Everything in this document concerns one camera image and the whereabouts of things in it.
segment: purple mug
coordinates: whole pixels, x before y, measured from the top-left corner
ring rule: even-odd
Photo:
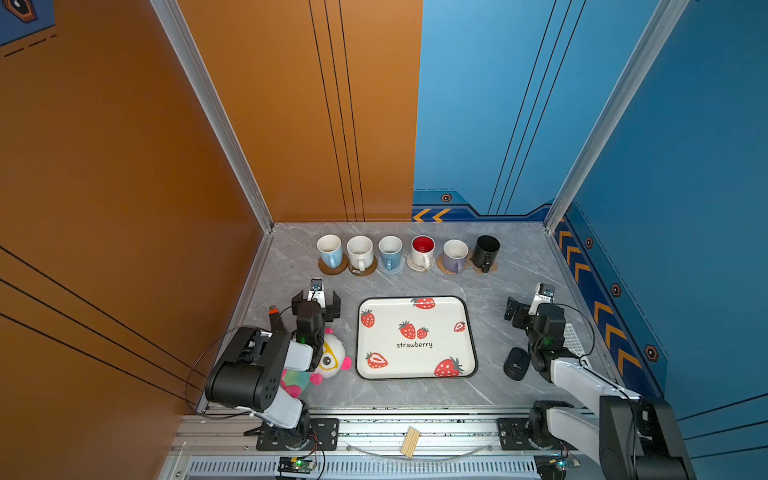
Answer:
[[[469,247],[461,240],[448,240],[442,246],[442,265],[451,272],[459,274],[464,271],[464,265],[469,254]]]

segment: gray marble surface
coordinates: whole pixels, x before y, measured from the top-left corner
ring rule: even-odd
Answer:
[[[443,243],[449,239],[458,238],[473,248],[478,236],[488,234],[498,238],[502,248],[496,259],[498,270],[486,275],[471,269],[454,276],[437,268],[418,273],[406,267],[397,275],[375,272],[357,277],[344,272],[324,276],[317,266],[319,254],[315,245],[326,233],[341,237],[345,251],[346,241],[355,235],[370,237],[375,246],[382,237],[397,235],[407,251],[413,237],[428,234],[435,239],[440,253]],[[326,295],[336,291],[342,299],[341,318],[330,326],[353,360],[356,358],[357,310],[363,300],[381,296],[441,295],[463,299],[472,325],[478,370],[472,377],[462,379],[370,381],[358,376],[353,366],[319,386],[310,385],[302,394],[310,407],[529,407],[539,399],[578,404],[570,394],[545,382],[532,367],[520,382],[509,379],[502,370],[512,347],[527,347],[525,333],[512,328],[511,323],[502,318],[507,296],[530,303],[535,284],[546,282],[556,286],[556,302],[575,306],[540,223],[278,223],[246,324],[269,328],[269,305],[278,305],[280,309],[289,306],[292,296],[308,290],[312,277],[324,279]],[[589,325],[568,309],[565,315],[568,322],[574,324],[584,348],[589,350]],[[290,311],[283,315],[283,320],[289,330],[296,325]],[[597,353],[589,358],[598,372],[606,371]]]

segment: woven coaster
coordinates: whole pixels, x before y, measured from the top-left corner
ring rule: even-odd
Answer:
[[[339,265],[336,268],[331,268],[330,266],[327,266],[325,262],[323,262],[323,258],[317,259],[317,266],[320,268],[320,271],[325,273],[326,275],[338,275],[339,273],[346,270],[347,266],[349,265],[349,258],[347,258],[346,253],[342,254],[343,257],[341,259],[341,265]]]
[[[440,257],[437,257],[437,267],[443,273],[447,273],[448,275],[455,275],[455,273],[453,273],[451,270],[448,270],[447,268],[445,268],[445,266],[442,264],[442,254],[440,254]]]
[[[411,270],[415,270],[417,272],[428,272],[435,266],[435,262],[432,262],[432,265],[430,265],[429,268],[424,268],[423,266],[419,266],[413,263],[411,257],[406,257],[406,262],[408,262],[408,266],[411,267]]]
[[[378,260],[376,259],[376,256],[374,256],[374,257],[373,257],[373,263],[371,263],[371,266],[369,266],[368,268],[366,268],[366,271],[365,271],[365,272],[361,272],[360,270],[358,270],[358,269],[354,268],[354,267],[352,266],[352,262],[349,262],[349,269],[348,269],[348,270],[349,270],[350,272],[352,272],[352,275],[355,275],[355,276],[368,276],[368,275],[370,275],[371,273],[373,273],[373,272],[375,272],[375,271],[376,271],[376,267],[377,267],[378,265],[379,265],[379,262],[378,262]]]

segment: orange wall panel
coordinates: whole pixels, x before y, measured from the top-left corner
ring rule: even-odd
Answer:
[[[341,0],[337,5],[366,220],[410,220],[422,2]]]
[[[262,232],[150,2],[55,17],[0,56],[0,471],[154,478]]]
[[[308,3],[179,3],[273,219],[354,220],[329,122],[338,109],[323,90],[333,73],[320,69]]]
[[[410,218],[421,1],[180,4],[275,221]]]

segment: black mounting plate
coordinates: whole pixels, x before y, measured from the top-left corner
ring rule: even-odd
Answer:
[[[296,450],[296,452],[311,452],[315,448],[313,433],[317,434],[320,448],[324,451],[332,452],[336,450],[336,443],[339,439],[339,419],[310,419],[310,439],[307,441],[306,446]],[[275,439],[274,430],[263,429],[259,434],[256,450],[259,452],[284,452],[292,449],[289,449],[287,445]]]
[[[541,450],[531,445],[526,424],[528,418],[496,419],[498,427],[498,439],[502,444],[502,450]],[[568,450],[575,450],[570,443],[563,442]],[[560,444],[553,445],[550,449],[559,450]]]

